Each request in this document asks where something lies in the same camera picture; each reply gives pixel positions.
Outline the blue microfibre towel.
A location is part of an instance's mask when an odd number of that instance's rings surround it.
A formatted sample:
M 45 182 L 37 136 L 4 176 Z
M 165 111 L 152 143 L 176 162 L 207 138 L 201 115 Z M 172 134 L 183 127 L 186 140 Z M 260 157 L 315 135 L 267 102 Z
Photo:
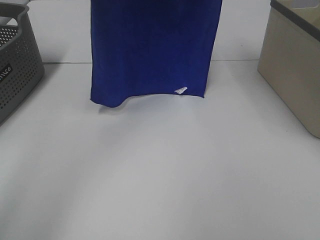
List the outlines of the blue microfibre towel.
M 220 0 L 93 0 L 90 99 L 205 95 Z

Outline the beige bin with grey rim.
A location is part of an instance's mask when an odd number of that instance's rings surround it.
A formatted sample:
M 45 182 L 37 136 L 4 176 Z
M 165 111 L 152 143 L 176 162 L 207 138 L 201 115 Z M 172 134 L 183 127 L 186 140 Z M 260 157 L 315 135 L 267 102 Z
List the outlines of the beige bin with grey rim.
M 320 136 L 320 2 L 272 0 L 258 72 L 313 136 Z

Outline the grey perforated plastic basket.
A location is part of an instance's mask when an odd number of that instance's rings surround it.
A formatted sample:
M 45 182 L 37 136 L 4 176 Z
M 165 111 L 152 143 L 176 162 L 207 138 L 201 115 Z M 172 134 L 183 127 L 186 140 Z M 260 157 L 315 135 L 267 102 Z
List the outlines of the grey perforated plastic basket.
M 0 122 L 28 97 L 45 74 L 27 5 L 0 4 L 0 16 L 17 25 L 0 26 Z

